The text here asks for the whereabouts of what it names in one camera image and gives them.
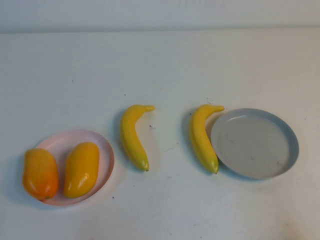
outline white table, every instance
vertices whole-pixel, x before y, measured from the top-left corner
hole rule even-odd
[[[320,239],[319,43],[316,28],[0,35],[0,239]],[[207,102],[281,117],[296,164],[263,181],[207,174],[187,131]],[[149,172],[119,143],[132,104],[157,108],[136,126]],[[114,171],[83,204],[40,204],[22,188],[23,153],[78,128],[106,136]]]

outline white wall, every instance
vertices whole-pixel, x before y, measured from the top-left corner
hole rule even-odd
[[[320,26],[320,0],[0,0],[0,32]]]

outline plate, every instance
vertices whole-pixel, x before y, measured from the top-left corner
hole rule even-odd
[[[83,142],[93,142],[99,147],[98,177],[94,187],[87,194],[77,198],[67,198],[64,195],[66,159],[72,149]],[[36,148],[46,149],[52,153],[58,166],[58,192],[53,198],[42,201],[48,205],[68,206],[90,198],[104,186],[114,168],[115,157],[110,143],[102,135],[94,131],[75,129],[57,133],[42,141]]]
[[[219,117],[211,131],[211,143],[221,162],[254,179],[288,171],[299,154],[297,137],[288,124],[272,113],[252,108]]]

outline yellow banana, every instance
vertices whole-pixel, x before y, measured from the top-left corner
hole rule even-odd
[[[125,111],[121,120],[120,136],[123,148],[134,165],[142,171],[149,170],[149,161],[136,132],[136,121],[145,112],[155,109],[152,105],[132,105]]]
[[[211,114],[221,112],[224,109],[223,106],[201,105],[194,112],[189,124],[189,135],[196,156],[201,164],[214,174],[217,174],[219,170],[219,163],[206,133],[205,122]]]

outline gray plate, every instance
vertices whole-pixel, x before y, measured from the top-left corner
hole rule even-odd
[[[241,108],[218,118],[211,131],[218,158],[233,171],[267,179],[289,170],[299,144],[293,130],[279,117],[263,110]]]

